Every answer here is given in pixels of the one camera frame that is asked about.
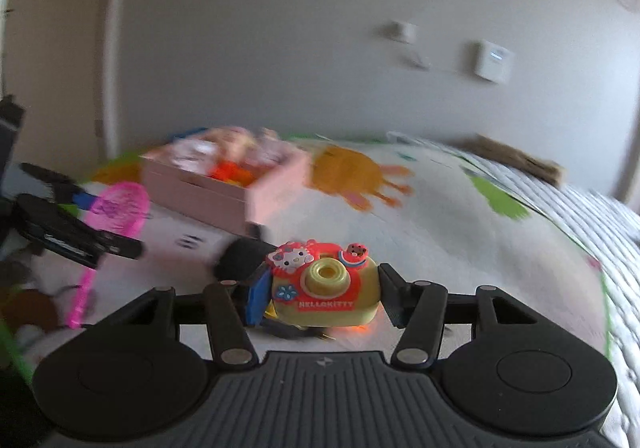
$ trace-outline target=hello kitty toy camera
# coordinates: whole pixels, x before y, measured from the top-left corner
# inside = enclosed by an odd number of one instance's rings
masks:
[[[278,319],[302,327],[364,325],[380,302],[378,266],[361,244],[288,242],[267,255]]]

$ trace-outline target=toy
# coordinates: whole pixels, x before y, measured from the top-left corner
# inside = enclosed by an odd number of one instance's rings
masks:
[[[51,296],[37,289],[0,287],[0,348],[4,348],[27,384],[33,371],[20,355],[15,334],[24,325],[39,327],[44,333],[57,329],[58,310]]]
[[[288,242],[267,255],[278,319],[304,327],[369,323],[380,302],[376,263],[366,247]]]
[[[294,146],[278,138],[278,133],[262,129],[256,144],[247,152],[244,163],[254,170],[266,170],[283,162]]]
[[[220,160],[240,164],[246,151],[255,143],[251,132],[242,127],[212,129],[204,139],[213,141],[220,148]]]
[[[237,184],[247,187],[255,181],[255,176],[249,170],[241,168],[232,161],[220,161],[211,172],[209,177],[225,183]]]
[[[106,165],[96,170],[91,181],[102,184],[116,184],[120,181],[140,183],[140,154],[143,151],[125,152],[123,155],[109,161]]]
[[[205,139],[186,138],[176,141],[170,148],[170,160],[176,167],[206,175],[216,164],[219,146]]]
[[[194,129],[189,129],[188,131],[183,131],[181,133],[172,134],[169,136],[167,140],[168,143],[173,143],[174,141],[178,141],[179,139],[191,138],[196,134],[202,134],[204,131],[209,130],[208,127],[196,127]]]
[[[77,212],[72,209],[73,206],[77,209],[88,210],[95,200],[94,195],[86,192],[69,176],[31,163],[20,163],[19,168],[33,179],[47,185],[53,195],[52,199],[60,206],[63,205],[72,214]]]
[[[149,197],[145,188],[140,184],[125,181],[109,187],[100,194],[84,217],[84,222],[95,230],[134,238],[140,233],[148,211]],[[80,288],[76,291],[73,307],[66,320],[72,329],[78,329],[81,325],[94,277],[95,269],[85,268]]]

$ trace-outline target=black tool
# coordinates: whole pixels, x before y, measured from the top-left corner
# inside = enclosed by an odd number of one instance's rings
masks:
[[[450,295],[389,265],[378,273],[404,328],[389,363],[380,352],[259,362],[231,282],[145,293],[37,368],[36,401],[58,430],[44,446],[612,447],[598,428],[616,375],[599,352],[496,287]],[[193,323],[206,324],[212,361],[178,342]],[[474,338],[439,360],[446,323],[472,324]]]
[[[21,163],[20,170],[34,179],[48,184],[53,193],[52,200],[59,204],[73,204],[74,199],[79,194],[84,193],[84,189],[78,186],[69,176],[48,168],[38,167],[31,163]]]
[[[20,194],[12,208],[17,232],[47,250],[88,268],[96,268],[105,253],[136,259],[143,253],[140,241],[97,231],[57,204],[31,194]]]

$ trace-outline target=bed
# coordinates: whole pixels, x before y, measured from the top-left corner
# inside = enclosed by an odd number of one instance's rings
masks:
[[[357,241],[409,281],[434,280],[455,293],[498,285],[609,357],[619,392],[603,432],[617,446],[640,448],[640,250],[634,242],[640,218],[607,197],[574,187],[558,191],[457,149],[397,133],[389,133],[388,141],[299,141],[316,156],[328,145],[359,152],[367,158],[362,161],[370,166],[371,160],[389,177],[377,195],[366,197],[357,191],[334,197],[330,185],[316,183],[266,223],[267,240]],[[202,290],[211,263],[232,236],[154,206],[142,240],[148,253],[141,260],[111,257],[101,266],[94,286],[97,304],[87,321],[156,285],[173,285],[178,293]],[[52,253],[39,259],[36,269],[51,291],[74,283],[81,271]],[[75,334],[49,335],[27,358],[37,364]],[[332,330],[331,340],[293,344],[259,330],[250,335],[258,354],[375,349],[388,356],[400,332],[378,313],[366,328]],[[450,327],[440,355],[469,338],[469,328]],[[204,327],[183,327],[181,340],[209,356]]]

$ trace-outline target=wall switch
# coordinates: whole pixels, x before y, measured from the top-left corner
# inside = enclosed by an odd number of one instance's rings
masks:
[[[491,82],[506,84],[511,77],[515,54],[501,46],[482,40],[476,74]]]

